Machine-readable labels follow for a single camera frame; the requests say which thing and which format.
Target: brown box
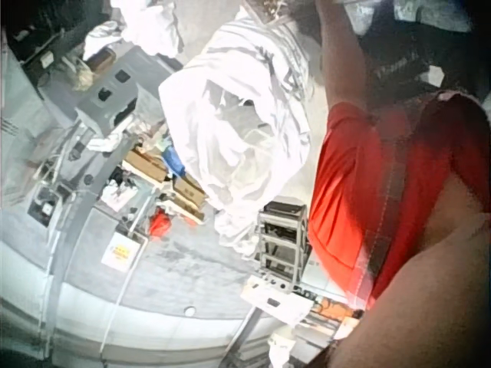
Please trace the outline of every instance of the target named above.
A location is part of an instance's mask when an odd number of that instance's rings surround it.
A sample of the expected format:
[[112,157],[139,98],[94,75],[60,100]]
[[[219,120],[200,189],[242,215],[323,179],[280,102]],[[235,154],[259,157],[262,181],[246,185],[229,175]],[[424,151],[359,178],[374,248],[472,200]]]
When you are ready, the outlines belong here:
[[148,180],[150,182],[162,183],[167,176],[167,169],[161,159],[145,153],[139,153],[135,149],[132,149],[127,154],[123,162],[123,168],[129,169],[129,171],[146,180],[150,178],[151,180]]
[[179,197],[183,197],[186,202],[191,202],[196,209],[203,207],[206,194],[199,187],[199,184],[187,174],[183,178],[176,179],[173,190]]

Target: blue object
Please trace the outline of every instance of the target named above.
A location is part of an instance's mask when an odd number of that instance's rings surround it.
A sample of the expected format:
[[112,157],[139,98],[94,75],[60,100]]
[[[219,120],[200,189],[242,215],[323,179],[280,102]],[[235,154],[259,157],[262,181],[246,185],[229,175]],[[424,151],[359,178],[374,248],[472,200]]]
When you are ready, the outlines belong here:
[[186,173],[186,169],[184,168],[183,163],[181,162],[179,156],[177,155],[176,150],[174,149],[174,146],[168,146],[163,152],[162,152],[162,160],[163,163],[166,165],[167,169],[179,177],[183,177],[184,174]]

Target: metal rack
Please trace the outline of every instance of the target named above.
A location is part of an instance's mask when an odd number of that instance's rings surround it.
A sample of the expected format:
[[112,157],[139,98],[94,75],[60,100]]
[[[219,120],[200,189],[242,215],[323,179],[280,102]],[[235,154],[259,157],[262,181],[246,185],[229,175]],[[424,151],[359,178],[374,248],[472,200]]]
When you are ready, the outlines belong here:
[[258,224],[259,275],[289,293],[300,283],[311,250],[307,206],[270,202],[259,213]]

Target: red shirt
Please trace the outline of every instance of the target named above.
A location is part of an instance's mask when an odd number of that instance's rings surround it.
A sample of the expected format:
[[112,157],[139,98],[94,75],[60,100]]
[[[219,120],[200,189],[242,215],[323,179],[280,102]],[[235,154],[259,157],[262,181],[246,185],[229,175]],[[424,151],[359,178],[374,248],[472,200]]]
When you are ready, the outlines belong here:
[[[467,110],[462,114],[456,118],[454,112],[446,111],[426,118],[426,125],[410,140],[396,235],[374,281],[371,302],[415,254],[417,240],[451,171],[489,211],[489,125],[469,121],[482,120],[479,114],[470,116]],[[382,165],[381,141],[368,115],[349,103],[332,107],[318,162],[308,235],[324,268],[343,290],[348,288],[364,229],[374,220],[372,209],[379,207],[374,201]]]

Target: white cloth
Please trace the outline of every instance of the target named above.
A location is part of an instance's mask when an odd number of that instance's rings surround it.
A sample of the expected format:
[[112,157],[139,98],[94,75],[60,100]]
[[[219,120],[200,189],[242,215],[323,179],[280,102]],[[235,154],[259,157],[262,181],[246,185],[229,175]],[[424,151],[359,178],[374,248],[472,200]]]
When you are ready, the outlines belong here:
[[[216,219],[220,244],[244,253],[251,239],[241,246],[240,235],[250,234],[258,211],[303,166],[310,148],[298,99],[308,84],[308,62],[290,36],[241,12],[159,88],[186,171],[227,214]],[[254,106],[243,106],[245,100]]]
[[114,180],[111,180],[102,190],[101,201],[115,212],[119,212],[137,193],[136,186],[129,186],[125,182],[118,186]]
[[127,27],[125,41],[140,46],[149,55],[174,58],[179,53],[180,37],[174,18],[173,2],[147,7],[146,0],[111,0],[113,8],[120,8]]
[[118,42],[121,39],[121,34],[117,28],[117,22],[106,21],[90,31],[85,37],[83,59],[86,61],[104,46]]

